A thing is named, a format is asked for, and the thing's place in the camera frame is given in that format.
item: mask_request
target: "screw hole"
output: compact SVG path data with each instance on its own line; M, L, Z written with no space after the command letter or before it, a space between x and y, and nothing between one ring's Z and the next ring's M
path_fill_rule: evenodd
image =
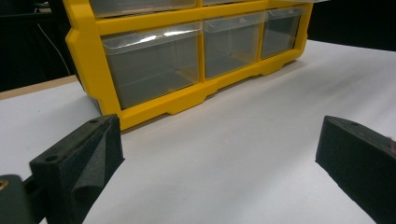
M50 157L47 157L47 158L45 159L45 161L56 161L56 159L58 159L57 156L50 156Z
M8 180L0 180L0 190L4 189L8 185Z

